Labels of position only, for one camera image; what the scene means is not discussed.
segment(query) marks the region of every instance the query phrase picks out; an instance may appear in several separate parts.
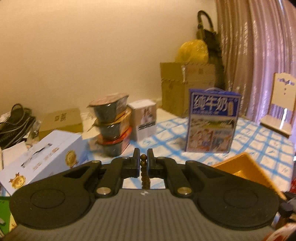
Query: blue checkered tablecloth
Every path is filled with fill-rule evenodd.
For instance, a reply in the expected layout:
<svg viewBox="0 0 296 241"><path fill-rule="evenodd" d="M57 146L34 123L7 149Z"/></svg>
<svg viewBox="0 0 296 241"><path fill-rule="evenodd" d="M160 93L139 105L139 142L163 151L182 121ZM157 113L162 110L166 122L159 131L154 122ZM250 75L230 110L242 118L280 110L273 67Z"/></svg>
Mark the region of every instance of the blue checkered tablecloth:
<svg viewBox="0 0 296 241"><path fill-rule="evenodd" d="M154 156L166 156L184 164L187 160L196 160L207 165L214 165L241 152L249 153L277 187L286 191L290 188L293 167L293 144L265 127L239 118L229 153L193 153L185 152L188 119L176 118L157 124L157 133L140 142L131 141L122 156L132 156L134 148L147 153L153 148ZM88 139L88 159L110 163L112 158L105 156L96 140ZM123 183L124 188L141 188L141 177L129 178ZM165 188L162 179L151 179L151 188Z"/></svg>

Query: curtain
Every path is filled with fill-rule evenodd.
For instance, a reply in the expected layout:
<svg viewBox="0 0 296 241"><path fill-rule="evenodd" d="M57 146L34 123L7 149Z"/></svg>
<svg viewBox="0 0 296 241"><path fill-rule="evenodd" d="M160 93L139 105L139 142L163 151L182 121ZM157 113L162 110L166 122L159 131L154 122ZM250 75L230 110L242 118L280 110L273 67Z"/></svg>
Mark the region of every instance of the curtain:
<svg viewBox="0 0 296 241"><path fill-rule="evenodd" d="M296 8L288 0L216 0L222 60L230 91L242 95L240 112L259 123L266 114L282 118L269 103L274 73L296 76ZM292 142L296 142L296 121Z"/></svg>

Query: instant noodle bowl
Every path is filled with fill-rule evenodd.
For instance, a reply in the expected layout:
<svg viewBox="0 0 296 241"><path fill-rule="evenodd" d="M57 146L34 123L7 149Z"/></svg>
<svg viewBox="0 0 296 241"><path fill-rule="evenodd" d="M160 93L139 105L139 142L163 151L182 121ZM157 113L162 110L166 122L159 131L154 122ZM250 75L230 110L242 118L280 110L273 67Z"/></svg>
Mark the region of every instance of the instant noodle bowl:
<svg viewBox="0 0 296 241"><path fill-rule="evenodd" d="M106 141L102 135L98 135L97 142L102 145L104 153L108 156L119 156L123 153L126 147L130 143L131 127L127 129L125 133L114 141Z"/></svg>
<svg viewBox="0 0 296 241"><path fill-rule="evenodd" d="M102 99L90 102L88 107L97 117L99 123L110 123L124 115L128 97L129 95L126 93L107 95Z"/></svg>
<svg viewBox="0 0 296 241"><path fill-rule="evenodd" d="M118 139L130 126L131 108L127 107L125 113L118 120L111 123L95 122L105 140Z"/></svg>

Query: chair backrest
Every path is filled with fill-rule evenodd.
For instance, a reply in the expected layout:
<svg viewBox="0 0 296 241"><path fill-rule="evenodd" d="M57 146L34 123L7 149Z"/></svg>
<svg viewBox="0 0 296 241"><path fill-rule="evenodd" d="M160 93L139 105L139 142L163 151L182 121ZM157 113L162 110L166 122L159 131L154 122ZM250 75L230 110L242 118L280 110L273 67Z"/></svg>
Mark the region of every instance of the chair backrest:
<svg viewBox="0 0 296 241"><path fill-rule="evenodd" d="M296 78L287 73L275 73L271 104L294 111L295 98Z"/></svg>

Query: orange box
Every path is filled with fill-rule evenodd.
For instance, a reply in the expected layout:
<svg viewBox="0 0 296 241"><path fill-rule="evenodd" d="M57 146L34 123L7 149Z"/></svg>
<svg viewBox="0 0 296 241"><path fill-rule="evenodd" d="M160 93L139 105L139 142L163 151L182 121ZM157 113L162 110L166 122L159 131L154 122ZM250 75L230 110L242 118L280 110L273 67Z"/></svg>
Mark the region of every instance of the orange box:
<svg viewBox="0 0 296 241"><path fill-rule="evenodd" d="M274 190L282 199L285 195L277 188L273 181L265 174L261 167L246 152L238 154L213 166L221 171L262 184Z"/></svg>

